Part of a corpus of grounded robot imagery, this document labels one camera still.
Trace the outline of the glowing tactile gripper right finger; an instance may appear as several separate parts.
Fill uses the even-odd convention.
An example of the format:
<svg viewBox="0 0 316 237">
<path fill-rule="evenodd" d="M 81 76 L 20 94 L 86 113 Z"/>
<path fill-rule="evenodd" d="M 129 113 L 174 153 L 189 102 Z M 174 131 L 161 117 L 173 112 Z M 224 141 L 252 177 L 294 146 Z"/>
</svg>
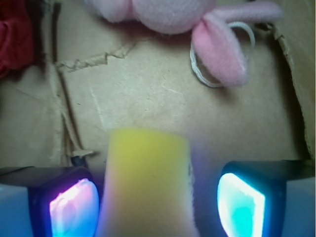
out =
<svg viewBox="0 0 316 237">
<path fill-rule="evenodd" d="M 230 161 L 218 182 L 217 208 L 229 237 L 314 237 L 315 161 Z"/>
</svg>

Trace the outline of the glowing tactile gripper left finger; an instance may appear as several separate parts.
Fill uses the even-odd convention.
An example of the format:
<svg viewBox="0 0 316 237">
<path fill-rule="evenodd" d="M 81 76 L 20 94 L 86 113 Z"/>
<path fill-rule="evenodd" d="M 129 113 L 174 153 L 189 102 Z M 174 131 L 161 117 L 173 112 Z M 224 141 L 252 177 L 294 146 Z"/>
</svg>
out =
<svg viewBox="0 0 316 237">
<path fill-rule="evenodd" d="M 2 237 L 92 237 L 99 193 L 84 167 L 0 170 Z"/>
</svg>

